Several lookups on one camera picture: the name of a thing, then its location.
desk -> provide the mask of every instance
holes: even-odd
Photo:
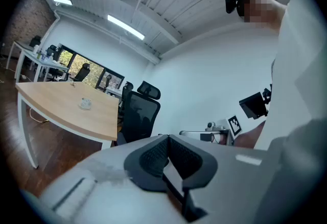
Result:
[[[27,51],[31,51],[32,52],[34,50],[33,47],[29,46],[26,43],[23,43],[23,42],[20,42],[20,41],[14,41],[12,43],[12,46],[10,48],[10,52],[9,52],[9,55],[8,55],[6,70],[9,69],[9,62],[10,62],[10,59],[11,59],[12,51],[14,50],[15,46],[18,47],[20,49],[20,51],[27,50]]]
[[[112,93],[112,94],[118,96],[119,98],[121,98],[123,92],[122,92],[122,90],[114,89],[114,88],[108,86],[106,88],[106,94],[108,94],[108,93]]]
[[[18,121],[25,149],[33,167],[38,163],[27,127],[26,104],[55,125],[81,137],[102,142],[102,150],[117,140],[118,99],[82,83],[17,83]],[[92,101],[90,110],[78,104],[85,97]]]
[[[37,79],[38,79],[38,77],[40,75],[40,71],[41,71],[42,66],[46,67],[46,73],[45,73],[45,76],[44,76],[44,79],[43,79],[44,82],[46,81],[46,78],[48,76],[50,68],[61,69],[61,70],[64,70],[64,71],[69,70],[68,67],[63,66],[61,64],[56,64],[53,61],[42,61],[40,59],[37,59],[37,56],[33,55],[32,52],[30,52],[30,51],[28,51],[26,49],[22,49],[21,53],[20,53],[20,56],[19,56],[19,59],[18,59],[18,63],[17,63],[17,67],[16,67],[16,73],[15,73],[15,79],[16,79],[17,83],[19,82],[20,71],[21,71],[22,63],[23,63],[25,57],[28,57],[33,62],[38,64],[36,72],[35,72],[35,76],[34,76],[34,82],[35,83],[37,82]]]

white shirt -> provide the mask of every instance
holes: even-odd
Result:
[[[267,150],[274,138],[327,117],[326,31],[314,0],[290,0],[279,31],[269,113],[254,148]]]

window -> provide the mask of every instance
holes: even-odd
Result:
[[[112,78],[110,79],[109,85],[119,89],[124,80],[122,75],[79,55],[64,45],[61,48],[62,52],[60,53],[59,61],[69,68],[68,72],[72,77],[76,76],[84,63],[88,63],[90,64],[90,73],[83,80],[85,84],[103,91],[106,85],[106,77],[111,74]]]

chair armrest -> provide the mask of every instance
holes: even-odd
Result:
[[[123,144],[126,144],[126,140],[125,140],[125,137],[124,137],[124,134],[122,134],[121,132],[118,132],[118,135],[117,135],[117,144],[118,145],[123,145]]]

white table leg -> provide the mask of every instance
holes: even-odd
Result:
[[[31,142],[30,135],[27,130],[27,116],[26,116],[26,103],[21,99],[20,93],[18,93],[18,121],[19,127],[22,134],[22,139],[25,144],[25,150],[27,152],[27,156],[30,159],[30,162],[34,168],[38,167],[38,163],[36,157],[34,155]]]
[[[40,71],[41,71],[41,65],[38,64],[38,65],[37,65],[36,72],[35,72],[35,76],[34,76],[34,83],[37,83],[37,79],[39,78]]]
[[[16,67],[16,73],[15,73],[16,83],[19,82],[21,67],[22,67],[22,64],[24,62],[24,58],[25,58],[24,51],[21,51],[19,59],[18,59],[17,67]]]
[[[46,82],[46,79],[48,77],[49,69],[50,69],[50,67],[47,67],[46,70],[45,70],[45,76],[44,76],[44,79],[43,79],[44,82]]]
[[[103,140],[101,150],[110,148],[110,146],[111,146],[111,140]]]
[[[35,62],[31,62],[31,65],[30,65],[30,71],[32,70],[32,67],[34,66]]]
[[[12,46],[11,46],[11,48],[10,48],[9,55],[8,55],[8,60],[7,60],[7,65],[6,65],[6,70],[8,70],[8,68],[9,68],[9,62],[10,62],[10,58],[11,58],[11,55],[12,55],[12,51],[14,50],[14,47],[15,47],[15,43],[13,42],[13,43],[12,43]]]
[[[44,66],[42,66],[42,69],[41,69],[41,72],[40,72],[40,75],[39,75],[39,77],[42,77],[42,74],[43,74],[43,70],[44,70]]]

